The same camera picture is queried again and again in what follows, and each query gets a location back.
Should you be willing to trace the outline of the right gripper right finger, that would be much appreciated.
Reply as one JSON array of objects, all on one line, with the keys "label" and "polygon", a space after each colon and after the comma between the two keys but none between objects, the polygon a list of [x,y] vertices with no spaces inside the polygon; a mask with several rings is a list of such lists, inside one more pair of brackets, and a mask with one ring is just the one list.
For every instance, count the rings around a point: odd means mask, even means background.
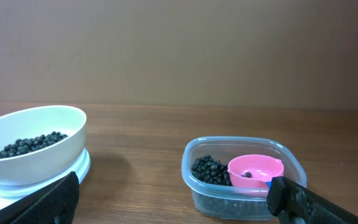
[{"label": "right gripper right finger", "polygon": [[268,182],[269,212],[280,224],[358,224],[358,216],[287,177]]}]

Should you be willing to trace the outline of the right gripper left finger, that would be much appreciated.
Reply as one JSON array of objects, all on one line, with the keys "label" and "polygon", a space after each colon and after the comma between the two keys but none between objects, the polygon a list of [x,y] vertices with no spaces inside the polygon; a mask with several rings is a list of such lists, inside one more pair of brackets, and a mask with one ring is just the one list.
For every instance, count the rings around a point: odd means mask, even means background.
[{"label": "right gripper left finger", "polygon": [[0,210],[0,224],[72,224],[80,183],[75,172]]}]

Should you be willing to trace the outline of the pink scoop with blue handle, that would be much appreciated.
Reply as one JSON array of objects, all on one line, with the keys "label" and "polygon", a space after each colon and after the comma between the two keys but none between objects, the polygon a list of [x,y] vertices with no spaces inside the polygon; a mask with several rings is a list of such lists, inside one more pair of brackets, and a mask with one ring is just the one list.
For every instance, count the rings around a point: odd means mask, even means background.
[{"label": "pink scoop with blue handle", "polygon": [[[270,188],[272,179],[283,176],[285,171],[280,159],[261,154],[236,157],[227,166],[232,185],[245,188]],[[246,172],[252,177],[242,177]]]}]

